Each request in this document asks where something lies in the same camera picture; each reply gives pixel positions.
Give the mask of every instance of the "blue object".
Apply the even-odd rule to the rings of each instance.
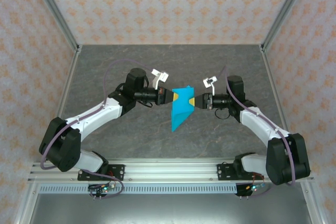
[[[172,131],[175,131],[193,112],[195,107],[189,103],[194,97],[194,88],[187,86],[186,88],[173,89],[178,98],[173,101],[172,109]]]

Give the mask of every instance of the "aluminum frame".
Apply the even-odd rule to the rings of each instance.
[[[232,163],[233,159],[228,158],[116,158],[110,159],[111,164],[125,164],[123,183],[132,185],[151,184],[183,184],[183,185],[227,185],[229,183],[248,183],[251,180],[227,180],[218,181],[217,164],[222,162]],[[34,211],[35,203],[41,186],[45,184],[81,185],[88,184],[86,181],[77,181],[79,169],[71,169],[62,173],[58,169],[42,170],[39,163],[34,163],[29,174],[29,187],[24,199],[21,202],[20,210],[15,223],[29,223]],[[313,224],[328,223],[317,201],[318,195],[316,182],[313,177],[297,180],[303,184],[302,190],[308,190],[305,194],[309,214]]]
[[[275,38],[276,34],[280,30],[280,27],[282,23],[285,21],[287,14],[291,10],[293,4],[295,3],[296,0],[285,0],[281,10],[279,11],[275,21],[273,22],[264,43],[262,44],[263,50],[266,52],[267,49],[270,47],[272,44],[273,39]]]
[[[67,42],[69,43],[70,47],[74,50],[77,49],[78,44],[76,42],[76,39],[74,35],[72,34],[67,22],[65,21],[61,11],[59,10],[55,0],[44,0],[47,4],[50,12],[54,16],[59,28],[62,30]]]
[[[284,130],[290,131],[288,124],[287,124],[287,120],[286,120],[286,116],[285,113],[283,112],[281,103],[280,103],[280,99],[279,99],[279,95],[274,83],[274,79],[272,76],[272,73],[270,71],[270,67],[269,67],[269,63],[268,63],[268,59],[267,59],[267,55],[266,52],[264,50],[264,48],[262,47],[262,45],[259,45],[260,48],[260,52],[262,54],[262,58],[264,60],[265,63],[265,67],[267,70],[267,74],[268,74],[268,78],[269,81],[271,83],[271,87],[272,87],[272,91],[276,100],[276,104],[279,110],[279,114],[280,114],[280,118],[281,118],[281,122],[282,122],[282,126]],[[324,212],[324,209],[322,207],[322,201],[320,199],[320,190],[318,188],[317,183],[314,181],[313,183],[308,183],[308,181],[302,182],[301,183],[301,187],[302,187],[302,191],[303,191],[303,195],[304,198],[306,200],[307,203],[307,208],[309,211],[309,215],[311,218],[311,221],[313,224],[317,223],[317,224],[328,224],[331,223],[331,221],[328,220],[326,213]]]

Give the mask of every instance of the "patterned wallpaper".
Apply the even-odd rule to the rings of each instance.
[[[336,0],[297,0],[267,57],[290,128],[336,223]]]
[[[285,0],[56,0],[80,44],[259,44]]]
[[[12,223],[73,52],[43,0],[0,0],[0,223]]]

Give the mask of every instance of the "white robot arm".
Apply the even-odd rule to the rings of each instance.
[[[81,142],[100,126],[132,110],[137,102],[143,105],[149,102],[154,102],[156,105],[172,102],[173,92],[158,86],[160,81],[166,81],[168,74],[155,69],[152,74],[155,75],[155,79],[152,88],[149,88],[146,72],[140,68],[134,68],[127,75],[125,83],[119,85],[119,88],[109,94],[103,102],[66,120],[53,119],[42,140],[39,152],[46,155],[48,160],[62,172],[78,168],[105,174],[107,160],[96,152],[82,150]]]
[[[246,100],[241,77],[227,78],[226,94],[214,94],[213,83],[216,80],[216,77],[203,80],[206,87],[213,88],[213,92],[195,97],[195,106],[208,110],[228,109],[231,116],[252,130],[267,147],[267,156],[246,153],[236,156],[233,164],[219,164],[218,179],[250,180],[251,174],[257,173],[268,176],[275,185],[280,185],[292,181],[292,171],[296,179],[309,176],[310,167],[303,137],[281,129],[265,117],[253,102]]]

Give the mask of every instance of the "gray floor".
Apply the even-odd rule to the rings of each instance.
[[[30,224],[303,224],[311,223],[299,183],[274,187],[249,200],[233,194],[120,195],[93,201],[89,195],[39,195]]]
[[[218,75],[223,65],[229,74],[242,76],[246,97],[278,125],[279,113],[266,68],[257,45],[124,45],[83,46],[66,102],[64,118],[77,115],[103,100],[102,78],[115,59],[135,59],[170,74],[163,85],[180,88],[190,85],[195,94],[211,92],[202,80]],[[120,63],[112,68],[107,88],[112,92],[125,81],[137,65]],[[225,92],[224,80],[216,85]],[[263,143],[235,119],[219,120],[214,111],[195,112],[175,131],[171,131],[171,104],[149,109],[137,105],[125,116],[113,120],[90,134],[82,148],[106,158],[116,157],[227,157],[245,152],[264,154]]]

